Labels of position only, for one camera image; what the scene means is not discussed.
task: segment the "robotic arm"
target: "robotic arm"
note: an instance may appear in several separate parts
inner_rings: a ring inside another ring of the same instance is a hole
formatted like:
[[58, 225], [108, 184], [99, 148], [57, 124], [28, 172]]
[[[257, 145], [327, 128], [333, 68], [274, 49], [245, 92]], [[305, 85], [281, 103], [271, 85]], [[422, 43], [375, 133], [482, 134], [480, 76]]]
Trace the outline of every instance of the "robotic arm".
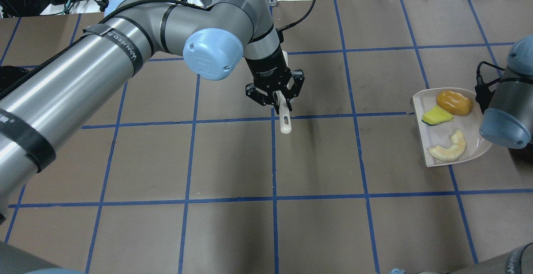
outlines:
[[227, 77], [244, 55], [253, 76], [246, 95], [281, 108], [290, 128], [290, 101], [304, 77], [286, 65], [266, 0], [217, 0], [205, 10], [173, 0], [110, 6], [117, 9], [0, 101], [0, 222], [10, 193], [53, 162], [55, 151], [157, 51], [182, 55], [210, 80]]
[[[480, 134], [491, 143], [522, 149], [533, 143], [533, 35], [512, 46], [507, 62], [501, 79], [485, 84], [478, 73], [476, 101], [485, 115]], [[496, 82], [498, 88], [490, 92]]]

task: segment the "yellow sponge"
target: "yellow sponge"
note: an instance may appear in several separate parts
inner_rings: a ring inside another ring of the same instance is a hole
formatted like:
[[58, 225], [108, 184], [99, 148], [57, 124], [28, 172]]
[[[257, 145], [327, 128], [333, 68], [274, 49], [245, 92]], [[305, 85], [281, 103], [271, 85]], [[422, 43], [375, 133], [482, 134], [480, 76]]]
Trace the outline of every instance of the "yellow sponge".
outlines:
[[437, 125], [451, 120], [453, 120], [453, 115], [438, 105], [422, 115], [422, 122], [428, 125]]

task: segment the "curved food piece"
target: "curved food piece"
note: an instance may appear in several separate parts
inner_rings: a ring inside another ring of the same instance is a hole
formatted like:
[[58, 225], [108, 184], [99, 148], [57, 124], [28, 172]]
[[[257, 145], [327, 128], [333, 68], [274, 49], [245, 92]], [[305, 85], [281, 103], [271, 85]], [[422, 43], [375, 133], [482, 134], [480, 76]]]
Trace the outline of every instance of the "curved food piece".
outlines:
[[437, 145], [432, 148], [428, 148], [431, 155], [444, 162], [454, 162], [458, 160], [466, 150], [465, 136], [461, 130], [455, 130], [453, 135], [450, 136], [452, 145], [448, 148], [444, 148]]
[[461, 155], [463, 155], [465, 150], [466, 147], [457, 144], [453, 144], [448, 148], [444, 148], [441, 145], [428, 148], [428, 151], [434, 158], [443, 160], [444, 162], [453, 162], [457, 160]]

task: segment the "white handle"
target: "white handle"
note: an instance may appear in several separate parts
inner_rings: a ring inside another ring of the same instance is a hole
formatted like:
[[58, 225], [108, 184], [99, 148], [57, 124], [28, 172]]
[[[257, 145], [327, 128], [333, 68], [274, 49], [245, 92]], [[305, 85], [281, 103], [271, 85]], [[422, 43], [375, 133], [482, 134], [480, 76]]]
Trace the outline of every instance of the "white handle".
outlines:
[[283, 96], [281, 91], [276, 91], [276, 96], [278, 96], [279, 102], [279, 127], [282, 134], [290, 134], [293, 130], [291, 126], [291, 112], [287, 106], [287, 101], [285, 96]]

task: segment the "silver arm segment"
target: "silver arm segment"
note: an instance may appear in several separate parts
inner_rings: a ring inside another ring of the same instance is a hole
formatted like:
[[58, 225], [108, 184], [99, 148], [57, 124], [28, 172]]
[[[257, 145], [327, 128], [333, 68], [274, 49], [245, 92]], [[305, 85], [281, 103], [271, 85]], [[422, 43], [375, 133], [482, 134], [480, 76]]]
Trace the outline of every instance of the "silver arm segment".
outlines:
[[[122, 6], [135, 1], [139, 0], [126, 0]], [[266, 0], [219, 0], [208, 10], [165, 2], [143, 3], [95, 26], [97, 32], [92, 30], [82, 37], [0, 101], [0, 113], [3, 110], [16, 115], [57, 151], [135, 74], [135, 62], [142, 65], [157, 51], [181, 55], [187, 39], [206, 28], [228, 31], [246, 48], [272, 25]], [[106, 27], [118, 34], [115, 40], [102, 36]], [[120, 46], [116, 40], [122, 38], [131, 43]], [[261, 42], [253, 43], [258, 47]], [[248, 54], [253, 59], [261, 58], [255, 50], [248, 50]], [[11, 192], [40, 167], [23, 146], [0, 134], [0, 214], [6, 214]]]

